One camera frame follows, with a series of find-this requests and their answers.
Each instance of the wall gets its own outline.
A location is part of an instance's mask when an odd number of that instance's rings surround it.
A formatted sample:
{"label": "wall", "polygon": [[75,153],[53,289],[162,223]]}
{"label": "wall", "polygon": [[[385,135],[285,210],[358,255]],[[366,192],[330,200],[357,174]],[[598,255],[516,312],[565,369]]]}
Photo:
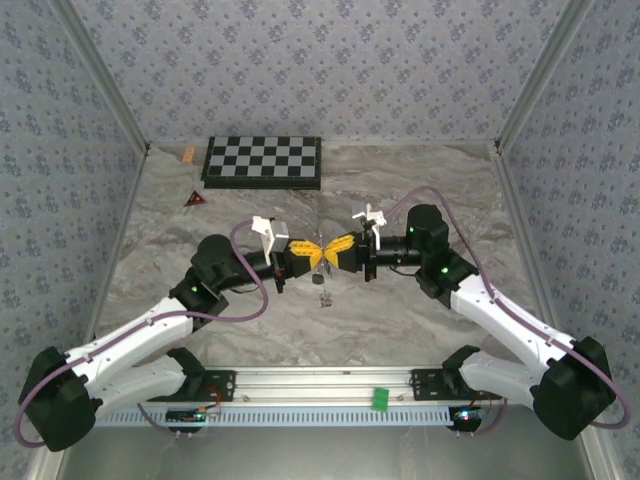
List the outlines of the wall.
{"label": "wall", "polygon": [[489,139],[565,0],[75,0],[147,140]]}
{"label": "wall", "polygon": [[28,367],[82,339],[138,156],[47,3],[0,16],[0,478],[14,479]]}
{"label": "wall", "polygon": [[[640,478],[640,6],[596,2],[508,159],[560,318],[607,348]],[[619,415],[619,408],[613,409]]]}

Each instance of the gray marble tabletop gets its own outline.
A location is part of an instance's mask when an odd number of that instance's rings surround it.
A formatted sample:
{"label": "gray marble tabletop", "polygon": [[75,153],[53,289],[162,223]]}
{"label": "gray marble tabletop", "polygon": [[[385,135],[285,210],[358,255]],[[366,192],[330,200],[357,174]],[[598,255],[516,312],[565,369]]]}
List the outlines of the gray marble tabletop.
{"label": "gray marble tabletop", "polygon": [[[101,314],[100,334],[166,296],[209,234],[228,235],[253,215],[274,216],[287,223],[292,237],[326,244],[359,227],[351,219],[357,202],[386,211],[424,184],[437,186],[448,198],[493,283],[532,309],[502,195],[486,158],[444,146],[325,147],[320,191],[204,190],[201,168],[151,150]],[[184,207],[194,189],[207,203]],[[429,194],[419,201],[437,203]],[[385,234],[403,234],[408,208],[384,227]],[[249,230],[238,240],[245,251],[261,245]],[[455,233],[450,241],[463,251]],[[269,282],[270,305],[262,317],[242,324],[212,323],[180,344],[205,365],[436,365],[465,344],[509,356],[477,325],[423,295],[412,278],[380,269],[376,281],[365,283],[362,273],[334,270],[325,286],[331,307],[321,306],[323,287],[312,284],[310,276],[288,281],[282,295]],[[252,313],[261,304],[259,292],[225,295],[228,316]]]}

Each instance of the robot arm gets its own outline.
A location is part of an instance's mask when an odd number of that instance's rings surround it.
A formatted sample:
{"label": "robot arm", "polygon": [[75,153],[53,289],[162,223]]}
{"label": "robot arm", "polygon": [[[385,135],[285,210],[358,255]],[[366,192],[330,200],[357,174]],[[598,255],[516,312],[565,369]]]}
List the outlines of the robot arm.
{"label": "robot arm", "polygon": [[[286,279],[313,270],[323,255],[335,267],[364,270],[374,280],[377,267],[415,266],[420,289],[446,308],[478,323],[509,348],[522,364],[491,357],[465,346],[443,363],[447,387],[454,393],[487,391],[532,408],[555,434],[575,438],[615,400],[605,383],[557,344],[579,353],[611,378],[602,345],[590,337],[576,341],[545,325],[500,294],[488,295],[475,266],[449,246],[449,228],[433,205],[418,205],[408,214],[405,236],[381,236],[381,212],[370,206],[354,213],[364,226],[333,240],[324,252],[304,240],[290,240],[286,226],[255,218],[254,230],[263,235],[263,251],[244,255],[260,279],[272,278],[279,293]],[[70,366],[35,394],[26,414],[52,451],[73,445],[100,418],[143,400],[191,398],[202,387],[204,369],[186,349],[170,350],[158,360],[133,367],[153,352],[202,328],[207,321],[193,313],[219,315],[228,302],[222,292],[253,280],[233,253],[229,240],[211,235],[198,246],[184,279],[151,310],[118,330],[65,354],[50,347],[34,360],[20,396],[22,405],[53,371]],[[497,304],[508,306],[525,325],[544,332],[533,334]],[[171,319],[158,315],[171,312]],[[101,353],[95,351],[129,333]]]}
{"label": "robot arm", "polygon": [[[322,250],[311,242],[289,239],[282,222],[255,217],[253,227],[263,235],[264,249],[244,255],[245,260],[261,280],[272,278],[279,293],[287,279],[311,271],[322,258]],[[200,242],[184,279],[150,310],[64,354],[54,347],[38,354],[20,395],[21,404],[50,373],[78,363],[42,388],[26,408],[47,447],[59,451],[73,445],[96,419],[123,407],[200,389],[204,368],[184,348],[170,350],[151,363],[133,365],[207,323],[188,312],[219,315],[228,306],[222,292],[252,282],[229,239],[211,235]],[[161,317],[169,313],[171,318]]]}
{"label": "robot arm", "polygon": [[[368,205],[353,216],[361,219],[364,231],[329,244],[325,250],[329,262],[350,272],[364,270],[367,282],[376,278],[379,266],[419,267],[414,277],[427,296],[482,326],[522,361],[509,362],[476,347],[463,347],[443,363],[452,391],[487,391],[528,406],[547,428],[567,440],[613,403],[613,391],[557,346],[580,354],[611,378],[602,345],[591,337],[576,341],[546,325],[493,285],[493,296],[489,295],[478,269],[450,248],[449,227],[437,207],[413,207],[404,237],[380,236],[379,227],[386,222],[381,212],[372,212]],[[416,387],[428,391],[428,385]]]}

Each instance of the checkerboard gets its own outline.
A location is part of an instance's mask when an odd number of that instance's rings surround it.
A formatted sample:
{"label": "checkerboard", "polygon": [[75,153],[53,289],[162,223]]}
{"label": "checkerboard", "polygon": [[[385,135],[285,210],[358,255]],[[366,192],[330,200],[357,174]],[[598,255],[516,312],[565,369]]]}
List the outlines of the checkerboard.
{"label": "checkerboard", "polygon": [[205,188],[320,189],[320,137],[211,137]]}

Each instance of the wire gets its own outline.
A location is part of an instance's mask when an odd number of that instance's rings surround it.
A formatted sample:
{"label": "wire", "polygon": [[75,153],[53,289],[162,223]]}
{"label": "wire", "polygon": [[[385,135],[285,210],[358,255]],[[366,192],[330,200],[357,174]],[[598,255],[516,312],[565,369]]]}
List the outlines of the wire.
{"label": "wire", "polygon": [[398,275],[402,275],[403,277],[415,277],[413,273],[401,272],[397,267],[389,267],[389,270],[391,270],[393,273],[397,273]]}
{"label": "wire", "polygon": [[[101,345],[100,347],[96,348],[95,350],[89,352],[86,356],[80,357],[80,358],[78,358],[76,360],[73,360],[70,363],[67,363],[67,364],[57,368],[56,370],[51,372],[49,375],[47,375],[45,378],[40,380],[40,382],[38,382],[36,384],[36,386],[33,387],[33,389],[27,394],[25,399],[20,404],[20,407],[18,408],[18,412],[16,413],[15,419],[13,421],[13,435],[14,435],[16,441],[20,445],[22,445],[23,447],[26,447],[26,448],[38,448],[38,447],[44,446],[45,443],[43,441],[41,441],[41,442],[31,442],[31,441],[25,439],[24,436],[22,435],[22,431],[20,429],[20,425],[22,423],[22,417],[24,416],[27,408],[29,407],[29,405],[31,404],[33,399],[36,397],[36,395],[38,395],[38,393],[40,393],[40,391],[44,387],[46,387],[49,384],[49,382],[51,382],[55,378],[58,378],[63,373],[71,370],[72,368],[77,367],[78,365],[81,365],[81,364],[83,364],[85,362],[91,361],[97,355],[100,355],[101,353],[105,352],[106,350],[109,350],[111,347],[113,347],[114,345],[117,345],[118,343],[120,343],[124,339],[130,337],[131,335],[133,335],[134,333],[138,332],[139,330],[142,330],[143,328],[152,326],[152,325],[155,324],[155,322],[157,322],[159,320],[164,320],[166,318],[171,318],[171,317],[188,316],[188,317],[195,317],[195,318],[203,318],[205,320],[209,320],[210,322],[211,321],[219,321],[219,322],[234,322],[235,323],[235,322],[247,322],[249,320],[253,320],[254,318],[257,318],[260,315],[262,315],[264,313],[264,311],[267,309],[267,307],[269,306],[269,297],[267,295],[267,290],[266,290],[266,288],[264,286],[264,283],[262,283],[262,280],[260,280],[260,277],[258,276],[258,274],[253,270],[253,268],[251,268],[251,265],[249,265],[249,262],[247,262],[247,260],[244,258],[244,255],[242,255],[242,252],[240,252],[240,249],[238,248],[238,245],[236,244],[236,240],[235,240],[235,236],[236,236],[236,233],[238,232],[238,230],[240,230],[240,229],[242,229],[244,227],[248,227],[252,223],[253,223],[252,220],[246,220],[244,222],[239,223],[235,227],[233,227],[231,229],[231,233],[229,233],[229,241],[231,243],[231,248],[233,249],[233,252],[235,253],[236,257],[238,258],[238,261],[247,270],[247,273],[249,273],[249,276],[253,279],[253,281],[256,283],[256,285],[258,285],[258,288],[260,289],[260,292],[262,293],[262,306],[260,307],[260,309],[257,312],[255,312],[255,313],[253,313],[251,315],[247,315],[245,317],[219,317],[217,315],[210,315],[210,314],[202,313],[202,312],[194,312],[194,311],[190,311],[190,310],[184,311],[183,310],[183,311],[174,311],[174,312],[161,313],[159,315],[155,315],[154,317],[151,317],[149,319],[149,322],[147,322],[145,320],[145,321],[142,321],[142,322],[138,323],[137,325],[134,325],[129,330],[126,330],[126,331],[122,332],[120,335],[118,335],[118,336],[114,337],[113,339],[109,340],[104,345]],[[156,430],[162,431],[164,433],[169,432],[171,435],[175,435],[175,433],[172,432],[171,430],[169,430],[168,428],[163,427],[161,425],[158,425],[144,411],[144,408],[142,408],[142,405],[137,404],[137,406],[138,406],[138,409],[140,410],[140,412],[142,413],[142,416],[145,418],[145,420],[147,420],[147,422],[149,422]]]}
{"label": "wire", "polygon": [[504,416],[507,413],[507,404],[508,403],[509,403],[509,400],[507,400],[506,398],[503,399],[502,400],[502,408],[500,409],[500,412],[498,413],[498,416],[491,423],[491,425],[489,425],[487,428],[483,428],[479,432],[474,432],[473,436],[474,437],[481,437],[482,435],[486,435],[487,433],[490,433],[493,430],[495,430],[496,428],[498,428],[498,425],[500,425],[502,423],[502,420],[504,420]]}
{"label": "wire", "polygon": [[232,291],[233,293],[237,293],[238,295],[243,295],[245,293],[255,292],[256,290],[258,290],[258,288],[260,287],[255,287],[255,288],[252,288],[251,290],[237,290],[235,288],[230,288],[229,290]]}
{"label": "wire", "polygon": [[206,410],[209,410],[209,408],[215,406],[218,407],[218,415],[222,415],[222,404],[220,403],[222,401],[222,394],[220,393],[220,390],[218,390],[215,385],[207,385],[204,388],[206,388],[210,392],[213,392],[213,394],[216,396],[216,404],[208,406]]}
{"label": "wire", "polygon": [[489,394],[489,392],[484,392],[484,394],[489,400],[489,410],[487,410],[487,415],[489,415],[491,413],[491,407],[493,406],[493,399],[491,398],[491,395]]}
{"label": "wire", "polygon": [[584,365],[589,370],[591,370],[618,397],[618,400],[620,401],[620,404],[622,405],[622,408],[623,408],[623,411],[624,411],[624,413],[622,415],[622,419],[619,422],[616,422],[616,423],[591,422],[591,425],[594,426],[594,427],[597,427],[597,428],[604,428],[604,429],[608,429],[608,430],[618,430],[618,429],[626,427],[629,424],[629,422],[631,421],[631,406],[629,405],[629,400],[627,399],[627,396],[624,394],[622,389],[620,387],[618,387],[618,385],[616,385],[602,370],[600,370],[598,367],[596,367],[592,362],[587,360],[585,357],[580,355],[578,352],[576,352],[573,349],[567,347],[563,343],[557,341],[556,339],[550,337],[549,335],[546,335],[542,330],[540,330],[540,329],[534,327],[533,325],[527,323],[523,318],[521,318],[516,312],[511,310],[500,298],[498,298],[496,296],[496,292],[493,290],[493,286],[491,285],[491,282],[489,281],[489,276],[487,275],[487,272],[484,269],[484,266],[482,265],[482,262],[480,261],[480,258],[478,258],[478,256],[476,255],[476,252],[471,247],[471,244],[469,243],[467,238],[464,236],[464,234],[462,232],[462,228],[458,224],[458,221],[456,220],[455,215],[451,211],[451,207],[449,206],[449,203],[444,198],[444,196],[442,195],[440,190],[438,190],[435,187],[428,186],[428,185],[423,185],[421,187],[414,188],[407,195],[405,195],[396,204],[395,207],[393,207],[388,213],[385,214],[385,218],[387,219],[387,221],[391,217],[395,216],[400,211],[400,209],[409,200],[411,200],[411,198],[413,198],[414,196],[416,196],[419,193],[424,192],[425,190],[433,192],[438,197],[440,202],[442,203],[442,206],[444,207],[445,211],[447,212],[447,215],[449,216],[449,220],[451,220],[451,224],[453,225],[453,228],[455,228],[456,232],[458,232],[458,236],[462,240],[462,243],[464,243],[464,246],[467,248],[467,251],[469,252],[469,255],[471,255],[471,258],[473,258],[473,261],[475,262],[476,267],[478,268],[478,271],[480,272],[480,277],[482,278],[482,283],[484,284],[484,286],[485,286],[485,288],[487,290],[487,293],[489,294],[491,299],[494,301],[494,303],[496,305],[498,305],[498,307],[500,307],[500,309],[504,313],[506,313],[513,320],[515,320],[519,325],[521,325],[522,327],[526,328],[527,330],[529,330],[534,335],[537,335],[538,337],[543,339],[545,342],[548,342],[551,345],[559,348],[560,350],[565,352],[567,355],[572,356],[577,361],[579,361],[582,365]]}

